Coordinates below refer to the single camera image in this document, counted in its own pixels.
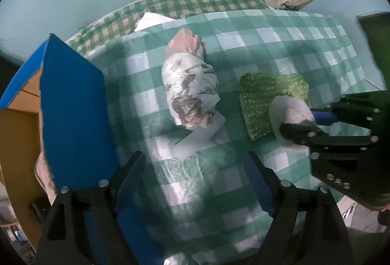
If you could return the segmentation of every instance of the white plastic bag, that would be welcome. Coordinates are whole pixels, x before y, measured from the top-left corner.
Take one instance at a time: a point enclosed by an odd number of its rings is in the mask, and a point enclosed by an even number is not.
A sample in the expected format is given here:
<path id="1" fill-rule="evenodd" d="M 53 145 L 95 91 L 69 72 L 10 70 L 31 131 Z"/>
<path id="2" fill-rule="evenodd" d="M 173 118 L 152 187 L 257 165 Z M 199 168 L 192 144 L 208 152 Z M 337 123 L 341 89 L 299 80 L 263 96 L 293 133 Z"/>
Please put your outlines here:
<path id="1" fill-rule="evenodd" d="M 199 37 L 181 29 L 169 42 L 166 52 L 161 74 L 176 125 L 190 130 L 207 127 L 220 98 L 217 76 L 213 67 L 203 61 Z"/>

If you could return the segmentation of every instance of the blue gripper pad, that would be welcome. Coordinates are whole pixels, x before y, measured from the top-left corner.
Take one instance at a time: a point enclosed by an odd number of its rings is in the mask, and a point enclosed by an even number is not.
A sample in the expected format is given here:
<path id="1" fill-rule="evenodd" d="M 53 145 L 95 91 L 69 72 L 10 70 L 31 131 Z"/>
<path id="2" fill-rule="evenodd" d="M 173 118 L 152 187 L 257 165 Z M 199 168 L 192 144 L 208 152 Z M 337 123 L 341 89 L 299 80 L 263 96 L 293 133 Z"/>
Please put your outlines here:
<path id="1" fill-rule="evenodd" d="M 315 121 L 318 125 L 330 127 L 333 123 L 337 123 L 337 116 L 331 112 L 312 111 Z"/>
<path id="2" fill-rule="evenodd" d="M 133 194 L 141 180 L 145 165 L 145 155 L 140 154 L 118 189 L 114 209 L 117 213 L 120 230 L 138 263 L 140 265 L 163 265 L 163 255 L 146 231 L 133 204 Z M 107 265 L 100 241 L 94 230 L 92 216 L 85 213 L 84 220 L 95 260 L 100 265 Z"/>
<path id="3" fill-rule="evenodd" d="M 242 160 L 246 176 L 249 179 L 253 193 L 255 194 L 261 209 L 267 212 L 270 216 L 274 216 L 275 208 L 273 205 L 273 195 L 270 187 L 266 183 L 263 175 L 249 153 L 243 155 Z"/>
<path id="4" fill-rule="evenodd" d="M 141 176 L 145 171 L 146 158 L 144 154 L 140 154 L 133 166 L 130 168 L 127 176 L 122 182 L 122 185 L 119 187 L 117 192 L 117 204 L 115 206 L 115 211 L 117 215 L 121 214 L 126 210 L 133 200 L 133 194 L 137 188 Z"/>
<path id="5" fill-rule="evenodd" d="M 120 168 L 102 72 L 51 34 L 40 76 L 42 141 L 56 189 L 90 188 Z"/>

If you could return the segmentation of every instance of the green plaid tablecloth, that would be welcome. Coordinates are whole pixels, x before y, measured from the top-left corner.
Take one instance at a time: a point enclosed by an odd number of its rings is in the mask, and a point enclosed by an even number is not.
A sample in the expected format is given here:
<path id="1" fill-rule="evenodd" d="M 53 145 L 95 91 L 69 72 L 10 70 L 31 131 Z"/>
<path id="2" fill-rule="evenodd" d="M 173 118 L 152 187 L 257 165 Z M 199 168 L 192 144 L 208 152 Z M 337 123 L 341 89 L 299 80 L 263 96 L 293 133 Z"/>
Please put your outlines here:
<path id="1" fill-rule="evenodd" d="M 169 113 L 161 66 L 181 27 L 199 35 L 214 67 L 226 123 L 205 149 L 179 161 L 170 146 L 190 132 Z M 166 264 L 223 264 L 257 252 L 272 219 L 254 197 L 239 155 L 255 151 L 280 179 L 319 184 L 306 153 L 285 151 L 272 134 L 252 142 L 241 115 L 238 81 L 248 71 L 300 73 L 311 107 L 365 91 L 358 57 L 333 17 L 282 10 L 200 14 L 113 40 L 87 57 L 105 75 L 108 113 L 121 160 L 135 150 L 148 163 L 134 202 Z M 334 125 L 333 134 L 360 134 Z"/>
<path id="2" fill-rule="evenodd" d="M 134 32 L 146 12 L 173 19 L 216 11 L 266 9 L 264 0 L 142 0 L 111 12 L 79 31 L 67 44 L 82 55 L 105 43 Z"/>

